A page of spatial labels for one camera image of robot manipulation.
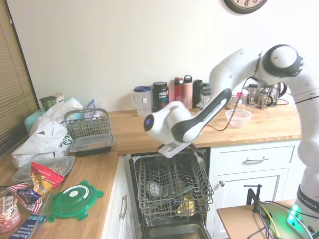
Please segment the white wall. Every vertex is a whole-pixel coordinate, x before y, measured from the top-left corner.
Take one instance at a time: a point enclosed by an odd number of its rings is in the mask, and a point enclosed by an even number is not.
[[[210,70],[241,47],[319,55],[319,2],[268,0],[239,15],[223,0],[7,0],[39,98],[54,92],[133,109],[135,86]]]

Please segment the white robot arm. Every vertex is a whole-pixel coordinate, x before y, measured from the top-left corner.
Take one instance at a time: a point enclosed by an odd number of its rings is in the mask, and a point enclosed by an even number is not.
[[[171,158],[196,140],[243,80],[254,76],[262,86],[283,81],[292,91],[300,116],[303,138],[298,155],[307,166],[296,205],[300,212],[313,216],[299,215],[315,235],[319,231],[319,81],[302,72],[302,68],[302,57],[288,45],[274,46],[264,55],[253,49],[240,49],[211,71],[211,99],[201,111],[192,116],[183,103],[172,102],[161,111],[148,115],[144,129],[163,143],[159,152]],[[288,218],[287,223],[301,236],[309,238],[301,232],[297,221]]]

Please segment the pink water bottle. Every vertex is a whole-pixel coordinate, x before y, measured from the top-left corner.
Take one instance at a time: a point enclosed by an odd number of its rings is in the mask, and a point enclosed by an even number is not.
[[[180,97],[183,95],[183,79],[175,77],[174,80],[174,101],[180,101]]]
[[[193,107],[193,79],[190,75],[184,76],[183,95],[187,98],[185,106],[191,110]]]

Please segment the dishwasher rack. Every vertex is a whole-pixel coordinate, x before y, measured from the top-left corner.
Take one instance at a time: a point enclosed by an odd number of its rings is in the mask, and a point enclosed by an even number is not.
[[[192,217],[209,211],[213,189],[193,154],[142,158],[138,201],[147,224],[173,217]]]

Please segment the wall clock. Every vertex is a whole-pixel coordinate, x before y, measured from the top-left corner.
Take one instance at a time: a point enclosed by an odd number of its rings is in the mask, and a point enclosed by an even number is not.
[[[224,0],[224,2],[232,11],[247,14],[261,8],[267,0]]]

